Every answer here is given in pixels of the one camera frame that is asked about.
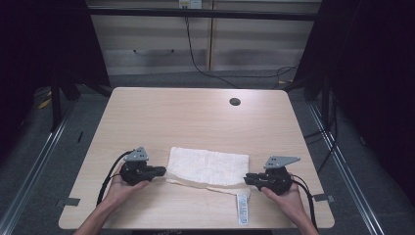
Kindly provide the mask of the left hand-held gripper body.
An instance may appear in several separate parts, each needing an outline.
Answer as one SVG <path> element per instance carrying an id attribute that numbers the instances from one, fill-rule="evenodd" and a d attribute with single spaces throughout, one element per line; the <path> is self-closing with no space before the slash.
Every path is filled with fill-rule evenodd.
<path id="1" fill-rule="evenodd" d="M 122 180 L 130 186 L 134 186 L 142 181 L 152 181 L 154 175 L 148 169 L 147 152 L 143 147 L 139 147 L 128 153 L 124 158 L 124 163 L 119 171 Z"/>

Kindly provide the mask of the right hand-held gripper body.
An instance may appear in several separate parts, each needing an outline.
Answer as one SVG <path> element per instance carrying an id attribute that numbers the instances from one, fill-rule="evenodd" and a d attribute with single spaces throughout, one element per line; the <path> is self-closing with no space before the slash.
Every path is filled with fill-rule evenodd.
<path id="1" fill-rule="evenodd" d="M 293 179 L 286 166 L 299 161 L 300 157 L 271 156 L 264 164 L 265 173 L 259 175 L 258 190 L 265 187 L 278 196 L 288 192 L 293 184 Z"/>

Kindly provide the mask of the white towel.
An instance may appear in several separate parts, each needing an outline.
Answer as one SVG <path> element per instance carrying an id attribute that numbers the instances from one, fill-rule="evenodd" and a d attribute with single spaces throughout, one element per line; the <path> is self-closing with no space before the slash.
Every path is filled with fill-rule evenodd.
<path id="1" fill-rule="evenodd" d="M 244 177 L 249 172 L 249 163 L 248 155 L 172 147 L 165 181 L 235 195 L 238 222 L 248 225 L 251 189 Z"/>

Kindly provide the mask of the person's right hand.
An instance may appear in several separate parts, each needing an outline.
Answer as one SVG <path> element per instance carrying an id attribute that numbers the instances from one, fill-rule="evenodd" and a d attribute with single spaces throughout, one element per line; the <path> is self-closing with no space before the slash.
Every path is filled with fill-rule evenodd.
<path id="1" fill-rule="evenodd" d="M 283 195 L 277 195 L 271 189 L 266 187 L 262 187 L 261 192 L 276 203 L 282 213 L 290 220 L 296 220 L 305 215 L 305 210 L 300 197 L 300 190 L 297 184 L 292 184 L 291 188 Z"/>

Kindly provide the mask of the person's left hand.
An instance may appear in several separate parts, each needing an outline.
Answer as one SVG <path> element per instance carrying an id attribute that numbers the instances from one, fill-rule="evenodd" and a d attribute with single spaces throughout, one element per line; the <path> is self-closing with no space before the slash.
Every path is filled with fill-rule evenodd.
<path id="1" fill-rule="evenodd" d="M 115 175 L 112 177 L 110 188 L 102 201 L 103 205 L 109 206 L 110 208 L 120 207 L 128 198 L 139 190 L 144 189 L 150 184 L 149 181 L 145 180 L 138 184 L 131 186 L 123 181 L 120 176 L 121 165 L 115 171 Z"/>

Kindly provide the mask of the grey tape strip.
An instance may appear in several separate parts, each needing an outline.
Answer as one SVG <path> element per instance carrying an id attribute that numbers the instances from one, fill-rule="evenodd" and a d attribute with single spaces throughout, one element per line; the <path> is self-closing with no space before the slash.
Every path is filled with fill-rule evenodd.
<path id="1" fill-rule="evenodd" d="M 327 201 L 329 204 L 335 202 L 335 198 L 332 195 L 327 194 L 316 194 L 313 195 L 315 202 Z"/>
<path id="2" fill-rule="evenodd" d="M 55 206 L 60 208 L 64 208 L 65 206 L 77 207 L 79 202 L 80 200 L 77 198 L 63 198 L 59 199 Z"/>

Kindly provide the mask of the black metal stand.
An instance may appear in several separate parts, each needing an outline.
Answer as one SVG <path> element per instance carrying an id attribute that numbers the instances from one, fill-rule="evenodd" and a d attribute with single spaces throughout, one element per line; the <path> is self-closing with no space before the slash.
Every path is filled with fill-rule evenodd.
<path id="1" fill-rule="evenodd" d="M 60 86 L 58 77 L 55 74 L 53 74 L 51 78 L 51 101 L 53 111 L 53 122 L 51 131 L 54 132 L 62 121 Z"/>

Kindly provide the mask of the black curtain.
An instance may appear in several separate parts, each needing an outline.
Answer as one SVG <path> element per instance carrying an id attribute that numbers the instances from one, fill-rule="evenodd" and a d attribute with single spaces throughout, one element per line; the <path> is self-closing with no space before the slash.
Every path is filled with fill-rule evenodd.
<path id="1" fill-rule="evenodd" d="M 415 0 L 322 0 L 295 80 L 333 89 L 415 206 Z"/>
<path id="2" fill-rule="evenodd" d="M 0 160 L 16 145 L 37 89 L 110 84 L 86 0 L 0 0 Z"/>

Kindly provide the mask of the aluminium floor rail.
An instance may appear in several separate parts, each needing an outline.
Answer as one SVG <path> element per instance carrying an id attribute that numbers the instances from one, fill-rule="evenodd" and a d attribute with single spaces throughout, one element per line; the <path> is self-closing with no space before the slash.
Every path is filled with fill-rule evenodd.
<path id="1" fill-rule="evenodd" d="M 57 143 L 66 129 L 66 125 L 75 106 L 75 102 L 69 104 L 62 120 L 58 123 L 56 129 L 49 134 L 48 139 L 38 154 L 33 167 L 26 174 L 26 178 L 23 185 L 20 187 L 17 196 L 9 205 L 4 216 L 0 220 L 0 235 L 12 235 L 42 171 L 50 160 Z"/>
<path id="2" fill-rule="evenodd" d="M 323 124 L 322 114 L 319 111 L 318 107 L 315 104 L 311 104 L 309 109 L 315 123 L 318 126 L 319 131 L 322 133 L 324 142 L 329 149 L 334 163 L 336 164 L 340 175 L 345 182 L 346 188 L 351 195 L 370 235 L 385 235 L 378 217 L 374 213 L 371 205 L 369 204 L 358 182 L 356 181 L 356 178 L 354 177 L 350 167 L 348 166 L 346 158 L 335 140 L 335 136 Z"/>

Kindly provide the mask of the black horizontal frame bar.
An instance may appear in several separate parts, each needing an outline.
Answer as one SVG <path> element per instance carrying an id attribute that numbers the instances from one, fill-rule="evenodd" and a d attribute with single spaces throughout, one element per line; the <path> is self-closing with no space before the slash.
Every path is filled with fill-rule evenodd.
<path id="1" fill-rule="evenodd" d="M 140 16 L 140 17 L 182 17 L 211 19 L 248 19 L 313 22 L 319 16 L 311 13 L 251 12 L 225 10 L 180 10 L 180 9 L 143 9 L 143 8 L 88 8 L 90 15 L 103 16 Z"/>

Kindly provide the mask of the white wall socket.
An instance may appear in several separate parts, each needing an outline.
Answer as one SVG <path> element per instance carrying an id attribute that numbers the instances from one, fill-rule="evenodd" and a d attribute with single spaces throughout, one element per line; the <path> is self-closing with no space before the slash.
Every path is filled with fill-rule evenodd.
<path id="1" fill-rule="evenodd" d="M 202 0 L 179 0 L 178 6 L 180 9 L 201 10 L 203 8 L 203 1 Z"/>

